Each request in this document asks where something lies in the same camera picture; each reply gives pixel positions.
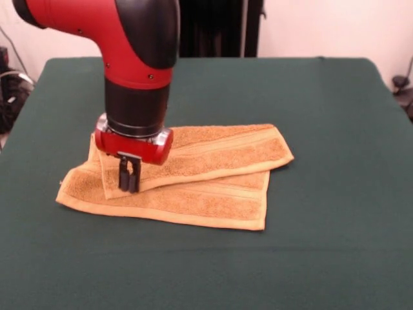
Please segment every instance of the towel fold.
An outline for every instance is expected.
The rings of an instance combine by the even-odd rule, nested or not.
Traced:
[[[107,216],[263,230],[270,171],[294,159],[273,125],[178,127],[162,166],[142,164],[141,192],[117,188],[119,160],[96,149],[69,171],[56,201]]]

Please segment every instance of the black curtain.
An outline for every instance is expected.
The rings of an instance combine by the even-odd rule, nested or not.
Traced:
[[[179,0],[180,57],[240,57],[243,0]],[[249,0],[245,56],[255,57],[263,0]]]

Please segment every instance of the green table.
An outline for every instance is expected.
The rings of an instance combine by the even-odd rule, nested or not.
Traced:
[[[366,59],[180,59],[166,124],[273,123],[267,228],[76,212],[98,58],[47,63],[0,155],[0,309],[413,309],[413,126]]]

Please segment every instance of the white wall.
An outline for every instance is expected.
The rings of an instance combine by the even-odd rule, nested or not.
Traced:
[[[51,29],[41,30],[25,23],[16,14],[12,0],[0,0],[0,25],[13,39],[29,74],[35,79],[51,57],[100,56],[98,47],[91,40]],[[11,65],[21,68],[2,34],[0,45],[10,48]]]
[[[20,20],[12,0],[0,2],[0,25],[34,78],[51,57],[100,55],[95,43],[36,29]],[[413,54],[413,0],[265,0],[265,9],[259,57],[367,57],[390,86]],[[5,43],[0,34],[0,44]],[[17,66],[12,51],[10,58]]]
[[[265,10],[259,57],[367,57],[388,86],[407,72],[413,0],[265,0]]]

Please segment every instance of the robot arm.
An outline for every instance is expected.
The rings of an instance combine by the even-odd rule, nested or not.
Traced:
[[[139,190],[141,161],[165,162],[163,126],[179,45],[178,0],[13,0],[19,16],[94,41],[105,66],[105,112],[96,145],[121,158],[119,187]],[[127,161],[135,167],[129,176]]]

